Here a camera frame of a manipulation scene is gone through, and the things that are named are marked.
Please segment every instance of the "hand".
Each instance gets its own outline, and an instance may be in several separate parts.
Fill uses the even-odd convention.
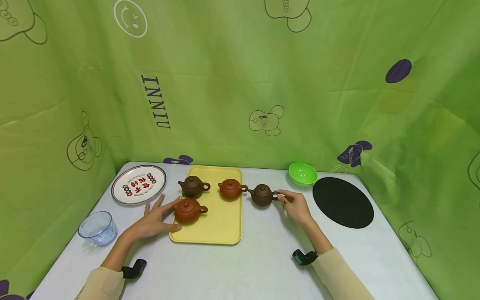
[[[297,223],[303,224],[313,220],[308,209],[307,200],[305,200],[305,196],[302,193],[285,190],[277,190],[276,192],[280,193],[277,196],[277,200],[283,204],[287,214]]]
[[[126,232],[130,233],[134,239],[148,238],[154,235],[157,235],[161,232],[169,231],[179,231],[181,226],[178,224],[165,224],[163,223],[163,214],[166,213],[169,209],[173,207],[174,204],[180,201],[178,197],[175,201],[161,206],[163,199],[165,198],[164,194],[161,194],[157,202],[153,205],[152,210],[150,210],[150,204],[145,205],[144,216],[138,220],[135,224],[130,226]]]

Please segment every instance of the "black placemat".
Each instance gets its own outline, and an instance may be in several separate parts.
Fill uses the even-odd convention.
[[[364,228],[373,221],[373,207],[367,196],[345,180],[318,180],[313,186],[313,198],[327,217],[345,227]]]

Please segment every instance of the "sleeve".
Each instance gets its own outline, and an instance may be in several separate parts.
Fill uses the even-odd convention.
[[[333,299],[374,300],[336,248],[319,255],[313,267]]]
[[[75,300],[118,300],[124,281],[123,272],[99,267],[90,272]]]

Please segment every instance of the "green curtain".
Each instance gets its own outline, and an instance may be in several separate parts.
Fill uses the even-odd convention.
[[[0,279],[127,161],[358,175],[440,299],[480,277],[480,3],[0,0]]]

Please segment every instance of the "reddish-brown teapot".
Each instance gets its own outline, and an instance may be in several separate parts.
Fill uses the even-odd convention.
[[[226,200],[234,200],[238,198],[243,192],[248,191],[248,186],[241,185],[240,182],[235,179],[225,179],[222,183],[219,183],[220,195]]]
[[[259,184],[252,191],[248,190],[252,195],[252,201],[258,206],[268,206],[274,199],[278,192],[272,192],[272,190],[266,184]]]
[[[201,214],[208,212],[206,206],[200,205],[193,198],[185,198],[173,205],[175,219],[181,224],[191,224],[198,220]]]
[[[185,182],[179,181],[182,193],[187,197],[197,198],[210,189],[210,184],[202,182],[196,176],[189,176],[185,178]]]

